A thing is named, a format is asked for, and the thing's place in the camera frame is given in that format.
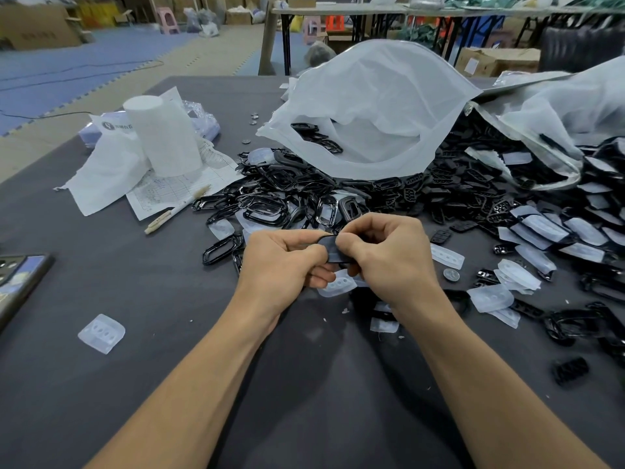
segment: forearm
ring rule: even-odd
[[[263,337],[243,314],[227,309],[87,468],[206,468]]]
[[[607,468],[463,323],[442,292],[426,305],[432,306],[427,313],[406,313],[414,316],[406,327],[479,469]]]

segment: pink plastic stool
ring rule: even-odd
[[[156,12],[160,18],[163,34],[180,34],[180,28],[178,28],[176,18],[169,8],[157,8]]]
[[[312,44],[317,41],[317,34],[321,31],[321,16],[304,16],[302,31],[304,44]]]

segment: tissue paper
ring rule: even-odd
[[[176,102],[140,95],[124,102],[124,110],[157,176],[180,176],[202,166],[193,123]]]

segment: gray table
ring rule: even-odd
[[[271,146],[254,136],[281,105],[285,78],[168,78],[149,93],[178,86],[222,126],[219,150],[234,157]],[[243,139],[251,139],[243,146]],[[67,191],[54,192],[88,152],[75,137],[0,185],[5,252],[51,252],[57,262],[0,335],[0,465],[79,468],[204,336],[236,283],[229,261],[205,268],[201,252],[215,242],[204,217],[189,210],[153,236],[143,234],[125,199],[83,217]],[[426,229],[437,228],[426,221]],[[493,241],[474,230],[448,246],[466,255],[458,288],[498,259]],[[558,267],[566,267],[558,261]],[[558,270],[532,296],[548,309],[593,297]],[[220,468],[470,467],[449,411],[415,342],[378,334],[347,296],[302,294],[248,373],[211,463]],[[623,309],[618,309],[622,316]],[[99,313],[126,336],[109,355],[76,334]],[[622,373],[592,343],[558,347],[540,325],[517,330],[469,312],[466,322],[534,391],[613,467],[625,466]],[[583,355],[590,378],[562,390],[549,374],[554,358]]]

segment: hand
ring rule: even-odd
[[[370,212],[347,224],[336,245],[357,262],[350,266],[349,274],[362,272],[371,290],[391,305],[400,322],[409,308],[427,312],[420,308],[444,296],[429,240],[418,219]]]
[[[231,303],[254,312],[253,319],[269,334],[303,286],[325,288],[336,279],[336,266],[326,263],[326,248],[316,244],[324,235],[307,229],[254,232]]]

